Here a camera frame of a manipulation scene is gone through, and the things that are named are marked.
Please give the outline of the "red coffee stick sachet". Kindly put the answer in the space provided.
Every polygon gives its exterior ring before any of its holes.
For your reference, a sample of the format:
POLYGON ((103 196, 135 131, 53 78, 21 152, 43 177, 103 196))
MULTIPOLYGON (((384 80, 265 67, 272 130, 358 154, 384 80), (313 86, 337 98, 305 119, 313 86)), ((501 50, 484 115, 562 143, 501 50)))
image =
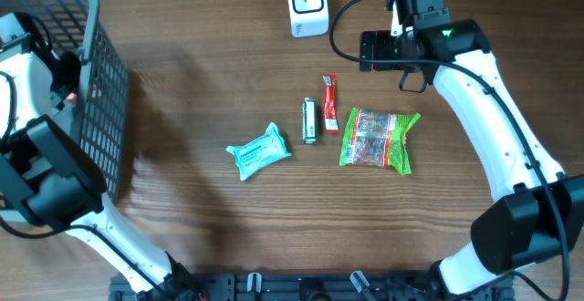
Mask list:
POLYGON ((323 80, 326 85, 325 104, 323 106, 325 128, 327 133, 336 134, 339 133, 339 124, 335 108, 335 95, 338 80, 335 75, 324 75, 323 80))

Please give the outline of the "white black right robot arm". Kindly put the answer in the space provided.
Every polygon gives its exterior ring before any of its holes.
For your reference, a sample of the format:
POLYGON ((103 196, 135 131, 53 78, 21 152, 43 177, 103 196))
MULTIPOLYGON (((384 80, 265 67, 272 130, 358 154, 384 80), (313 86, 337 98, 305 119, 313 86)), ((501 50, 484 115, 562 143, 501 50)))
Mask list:
POLYGON ((427 291, 469 297, 524 267, 569 260, 583 226, 583 180, 569 177, 541 146, 506 90, 495 56, 472 19, 454 21, 443 0, 386 0, 389 31, 366 33, 367 69, 419 73, 451 106, 483 165, 493 205, 470 242, 435 263, 427 291))

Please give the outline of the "orange snack packet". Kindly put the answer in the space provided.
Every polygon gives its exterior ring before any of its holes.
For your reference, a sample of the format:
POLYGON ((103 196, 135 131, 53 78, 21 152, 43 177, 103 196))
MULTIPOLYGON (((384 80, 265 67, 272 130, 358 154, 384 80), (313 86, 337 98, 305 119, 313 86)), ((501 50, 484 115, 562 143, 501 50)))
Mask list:
POLYGON ((65 101, 70 104, 71 106, 76 106, 78 102, 78 94, 77 93, 69 93, 65 98, 65 101))

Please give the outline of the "teal tissue pack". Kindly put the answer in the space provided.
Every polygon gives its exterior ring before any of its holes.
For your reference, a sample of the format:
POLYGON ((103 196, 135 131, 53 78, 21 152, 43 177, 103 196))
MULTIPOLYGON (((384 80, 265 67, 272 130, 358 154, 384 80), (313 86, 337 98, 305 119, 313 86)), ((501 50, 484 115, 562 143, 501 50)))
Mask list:
POLYGON ((274 122, 268 125, 262 136, 243 146, 228 146, 226 151, 235 157, 241 181, 247 180, 265 166, 291 156, 274 122))

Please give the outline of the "green candy bag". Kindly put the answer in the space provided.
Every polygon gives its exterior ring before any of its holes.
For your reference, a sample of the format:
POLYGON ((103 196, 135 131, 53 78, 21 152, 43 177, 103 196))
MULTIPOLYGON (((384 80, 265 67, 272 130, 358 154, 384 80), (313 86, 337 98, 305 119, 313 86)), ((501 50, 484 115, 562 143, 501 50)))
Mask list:
POLYGON ((353 108, 344 131, 340 166, 392 167, 412 173, 406 139, 421 115, 391 114, 353 108))

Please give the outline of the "green white gum pack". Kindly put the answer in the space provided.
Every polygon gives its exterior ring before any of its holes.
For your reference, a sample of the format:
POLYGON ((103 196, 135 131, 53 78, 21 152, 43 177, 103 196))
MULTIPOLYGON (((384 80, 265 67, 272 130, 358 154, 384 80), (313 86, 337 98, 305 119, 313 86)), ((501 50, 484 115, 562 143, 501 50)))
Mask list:
POLYGON ((314 99, 305 98, 303 102, 303 142, 315 144, 318 140, 317 107, 314 99))

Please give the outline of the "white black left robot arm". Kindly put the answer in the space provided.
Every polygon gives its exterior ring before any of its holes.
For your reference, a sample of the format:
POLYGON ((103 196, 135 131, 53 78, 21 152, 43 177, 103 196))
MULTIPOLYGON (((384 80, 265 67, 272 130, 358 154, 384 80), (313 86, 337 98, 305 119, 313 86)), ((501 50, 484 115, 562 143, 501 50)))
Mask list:
POLYGON ((57 56, 45 24, 24 12, 1 18, 1 198, 49 236, 87 244, 127 280, 137 300, 199 300, 203 288, 147 241, 110 200, 99 166, 54 114, 79 90, 81 61, 57 56))

